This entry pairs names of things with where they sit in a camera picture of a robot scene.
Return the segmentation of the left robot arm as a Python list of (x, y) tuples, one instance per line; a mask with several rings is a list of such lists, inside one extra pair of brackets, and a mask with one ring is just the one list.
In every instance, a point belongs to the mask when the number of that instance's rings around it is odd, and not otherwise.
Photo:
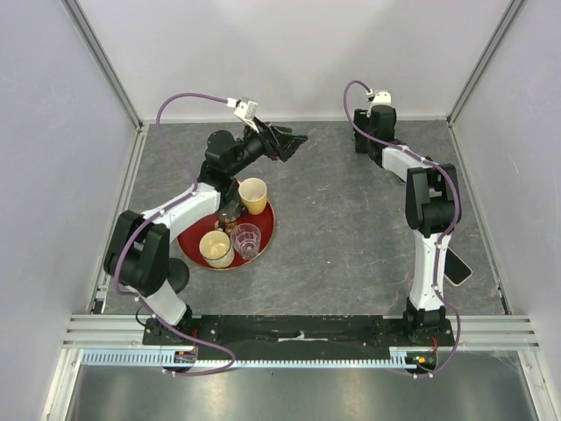
[(241, 138), (226, 130), (211, 133), (193, 186), (145, 214), (126, 210), (117, 219), (103, 270), (116, 285), (143, 299), (174, 345), (189, 341), (193, 325), (187, 319), (190, 308), (168, 280), (171, 242), (203, 218), (239, 202), (239, 172), (261, 156), (287, 161), (308, 139), (287, 127), (260, 120), (255, 124)]

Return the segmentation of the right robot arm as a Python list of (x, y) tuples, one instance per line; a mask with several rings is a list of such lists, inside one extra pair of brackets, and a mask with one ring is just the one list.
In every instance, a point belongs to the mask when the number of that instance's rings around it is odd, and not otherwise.
[(402, 337), (421, 345), (446, 329), (445, 258), (461, 218), (457, 172), (436, 164), (395, 137), (396, 110), (385, 104), (353, 112), (355, 152), (363, 153), (405, 182), (405, 218), (415, 240), (414, 280), (401, 323)]

